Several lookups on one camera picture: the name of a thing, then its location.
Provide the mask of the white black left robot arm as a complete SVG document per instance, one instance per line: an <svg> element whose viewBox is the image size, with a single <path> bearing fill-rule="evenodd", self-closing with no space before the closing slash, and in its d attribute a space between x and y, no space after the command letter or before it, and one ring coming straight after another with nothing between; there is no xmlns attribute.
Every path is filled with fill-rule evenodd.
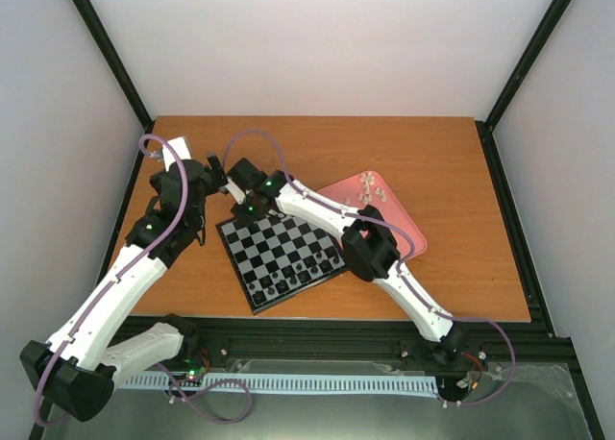
<svg viewBox="0 0 615 440"><path fill-rule="evenodd" d="M165 360L193 363L200 353L194 325L169 314L150 329L112 345L135 304L191 244L206 240L206 199L228 182L215 154L191 157L185 138L158 137L164 167L150 179L156 194L129 231L108 273L75 314L45 342L29 342L19 359L42 401L85 422L126 380Z"/></svg>

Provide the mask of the pink plastic tray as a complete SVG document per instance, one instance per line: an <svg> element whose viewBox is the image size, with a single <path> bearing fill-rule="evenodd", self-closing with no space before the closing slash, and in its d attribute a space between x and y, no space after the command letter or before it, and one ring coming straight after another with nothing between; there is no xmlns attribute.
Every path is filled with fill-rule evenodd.
<svg viewBox="0 0 615 440"><path fill-rule="evenodd" d="M376 182L372 186L364 187L359 180L359 176L362 173L368 172L375 176ZM380 197L375 193L377 187L380 187L385 191L385 202L382 202ZM397 199L382 175L378 172L372 170L362 171L336 183L321 187L318 192L321 195L344 205L344 199L349 198L350 204L347 206L357 208L364 208L366 206L357 199L357 195L361 192L369 192L372 195L372 201L367 205L377 208L385 222L396 226L406 233L412 240L413 248L410 247L410 244L404 237L393 231L400 254L402 256L406 256L409 252L411 252L409 258L414 258L420 256L427 250L427 239L412 220L405 207Z"/></svg>

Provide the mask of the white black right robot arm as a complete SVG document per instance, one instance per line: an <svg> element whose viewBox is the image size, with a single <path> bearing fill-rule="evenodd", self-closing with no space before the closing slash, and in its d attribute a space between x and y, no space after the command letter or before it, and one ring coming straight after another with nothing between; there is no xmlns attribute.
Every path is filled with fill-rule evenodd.
<svg viewBox="0 0 615 440"><path fill-rule="evenodd" d="M384 290L430 342L430 360L444 369L455 367L468 331L410 273L394 237L403 232L386 222L377 208L337 203L282 170L267 175L247 159L227 172L227 180L226 188L235 199L232 213L241 222L250 225L277 210L336 237L355 277Z"/></svg>

